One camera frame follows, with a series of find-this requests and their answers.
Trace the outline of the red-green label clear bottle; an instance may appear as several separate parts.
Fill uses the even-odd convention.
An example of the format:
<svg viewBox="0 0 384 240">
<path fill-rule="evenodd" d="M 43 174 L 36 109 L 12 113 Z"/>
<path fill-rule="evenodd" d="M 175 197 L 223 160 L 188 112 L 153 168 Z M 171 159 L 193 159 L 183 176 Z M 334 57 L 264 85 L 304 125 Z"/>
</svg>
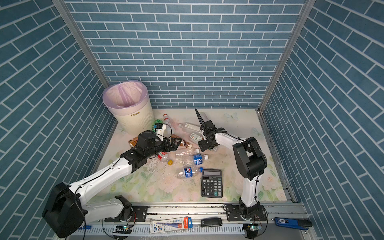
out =
<svg viewBox="0 0 384 240">
<path fill-rule="evenodd" d="M 203 139 L 202 136 L 200 136 L 199 134 L 196 134 L 196 133 L 191 133 L 189 138 L 197 146 L 198 146 L 198 142 Z M 218 147 L 209 148 L 208 150 L 211 151 L 211 152 L 216 152 L 218 150 Z"/>
</svg>

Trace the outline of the clear white-label bottle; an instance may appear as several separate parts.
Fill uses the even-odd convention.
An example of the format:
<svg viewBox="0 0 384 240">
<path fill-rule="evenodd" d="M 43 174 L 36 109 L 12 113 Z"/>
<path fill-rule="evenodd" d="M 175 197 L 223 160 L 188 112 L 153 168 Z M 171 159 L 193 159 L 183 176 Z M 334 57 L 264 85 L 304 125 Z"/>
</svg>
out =
<svg viewBox="0 0 384 240">
<path fill-rule="evenodd" d="M 191 123 L 179 124 L 179 128 L 185 133 L 199 133 L 199 134 L 202 133 L 200 126 L 197 126 Z"/>
</svg>

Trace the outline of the white bottle red cap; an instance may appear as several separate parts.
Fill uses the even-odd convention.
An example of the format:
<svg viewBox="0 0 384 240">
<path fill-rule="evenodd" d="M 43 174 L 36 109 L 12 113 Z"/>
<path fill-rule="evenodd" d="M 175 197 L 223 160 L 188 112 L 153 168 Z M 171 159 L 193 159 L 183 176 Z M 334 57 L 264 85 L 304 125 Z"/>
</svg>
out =
<svg viewBox="0 0 384 240">
<path fill-rule="evenodd" d="M 172 130 L 174 130 L 172 122 L 167 114 L 163 115 L 163 119 L 164 119 L 164 123 L 167 124 Z"/>
</svg>

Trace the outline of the green plastic bottle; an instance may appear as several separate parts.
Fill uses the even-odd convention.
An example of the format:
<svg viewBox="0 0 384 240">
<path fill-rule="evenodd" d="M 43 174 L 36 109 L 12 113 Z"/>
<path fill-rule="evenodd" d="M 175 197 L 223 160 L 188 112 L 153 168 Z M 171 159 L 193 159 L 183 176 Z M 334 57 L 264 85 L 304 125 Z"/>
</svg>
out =
<svg viewBox="0 0 384 240">
<path fill-rule="evenodd" d="M 160 119 L 155 120 L 153 125 L 153 131 L 156 131 L 156 129 L 162 129 L 163 128 L 163 121 Z"/>
</svg>

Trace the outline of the brown coffee bottle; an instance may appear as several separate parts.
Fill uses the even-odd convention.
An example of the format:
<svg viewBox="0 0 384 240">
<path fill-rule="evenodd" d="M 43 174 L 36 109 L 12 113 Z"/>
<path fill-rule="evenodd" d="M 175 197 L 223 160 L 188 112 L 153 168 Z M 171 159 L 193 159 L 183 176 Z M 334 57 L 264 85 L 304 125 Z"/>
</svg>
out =
<svg viewBox="0 0 384 240">
<path fill-rule="evenodd" d="M 184 140 L 182 137 L 179 137 L 175 134 L 172 134 L 172 138 L 180 138 L 181 139 L 181 144 L 180 146 L 184 147 L 184 148 L 192 148 L 193 147 L 193 144 L 187 142 L 186 140 Z"/>
<path fill-rule="evenodd" d="M 137 145 L 137 143 L 138 143 L 138 140 L 139 140 L 138 137 L 135 137 L 135 138 L 129 140 L 129 144 L 130 144 L 130 146 L 131 146 L 132 148 L 135 147 L 135 146 Z"/>
</svg>

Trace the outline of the clear bottle blue cap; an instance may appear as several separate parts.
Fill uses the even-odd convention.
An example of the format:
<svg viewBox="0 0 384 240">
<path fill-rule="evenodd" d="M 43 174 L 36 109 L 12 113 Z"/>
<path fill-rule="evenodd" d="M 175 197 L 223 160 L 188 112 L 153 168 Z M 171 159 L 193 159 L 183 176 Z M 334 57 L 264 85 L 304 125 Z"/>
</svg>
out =
<svg viewBox="0 0 384 240">
<path fill-rule="evenodd" d="M 204 112 L 200 112 L 200 116 L 204 123 L 210 120 Z"/>
</svg>

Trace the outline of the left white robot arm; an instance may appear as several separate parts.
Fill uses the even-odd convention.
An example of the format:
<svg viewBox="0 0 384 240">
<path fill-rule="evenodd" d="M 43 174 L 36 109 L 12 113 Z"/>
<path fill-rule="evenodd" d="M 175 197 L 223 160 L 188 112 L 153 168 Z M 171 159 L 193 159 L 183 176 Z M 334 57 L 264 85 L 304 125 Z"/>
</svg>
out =
<svg viewBox="0 0 384 240">
<path fill-rule="evenodd" d="M 132 203 L 123 196 L 93 204 L 89 201 L 109 185 L 145 165 L 148 158 L 161 152 L 176 151 L 181 142 L 181 138 L 161 138 L 153 131 L 140 133 L 137 144 L 107 167 L 72 184 L 59 183 L 53 187 L 42 213 L 43 219 L 61 239 L 98 220 L 130 221 L 134 214 Z"/>
</svg>

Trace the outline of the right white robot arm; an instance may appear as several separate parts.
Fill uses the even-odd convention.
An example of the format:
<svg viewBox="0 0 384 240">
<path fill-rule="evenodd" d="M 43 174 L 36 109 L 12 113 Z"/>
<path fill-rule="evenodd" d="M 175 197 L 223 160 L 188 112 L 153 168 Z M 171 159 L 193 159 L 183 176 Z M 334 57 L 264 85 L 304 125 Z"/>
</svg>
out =
<svg viewBox="0 0 384 240">
<path fill-rule="evenodd" d="M 268 166 L 258 141 L 253 137 L 245 140 L 235 137 L 224 128 L 217 128 L 211 120 L 199 119 L 199 122 L 204 136 L 204 139 L 198 142 L 202 151 L 216 146 L 224 146 L 234 151 L 237 169 L 244 178 L 239 203 L 240 213 L 245 219 L 255 216 L 262 209 L 258 197 L 261 186 L 259 182 Z"/>
</svg>

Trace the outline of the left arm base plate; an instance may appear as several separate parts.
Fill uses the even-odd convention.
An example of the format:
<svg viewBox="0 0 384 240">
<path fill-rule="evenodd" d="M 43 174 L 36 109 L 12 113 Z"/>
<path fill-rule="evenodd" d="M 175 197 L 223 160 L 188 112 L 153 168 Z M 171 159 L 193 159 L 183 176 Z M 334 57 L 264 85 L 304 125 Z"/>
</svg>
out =
<svg viewBox="0 0 384 240">
<path fill-rule="evenodd" d="M 125 210 L 115 218 L 106 218 L 106 223 L 119 223 L 119 222 L 145 222 L 148 206 L 132 206 L 129 210 Z"/>
</svg>

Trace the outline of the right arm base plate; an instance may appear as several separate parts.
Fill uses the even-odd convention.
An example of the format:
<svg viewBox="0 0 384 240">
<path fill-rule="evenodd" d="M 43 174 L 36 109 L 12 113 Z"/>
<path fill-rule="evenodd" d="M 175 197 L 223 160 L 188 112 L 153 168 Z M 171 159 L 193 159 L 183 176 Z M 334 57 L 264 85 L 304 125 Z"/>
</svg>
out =
<svg viewBox="0 0 384 240">
<path fill-rule="evenodd" d="M 252 207 L 243 205 L 223 205 L 223 210 L 226 212 L 229 222 L 239 221 L 266 221 L 268 219 L 267 212 L 263 205 L 256 204 Z"/>
</svg>

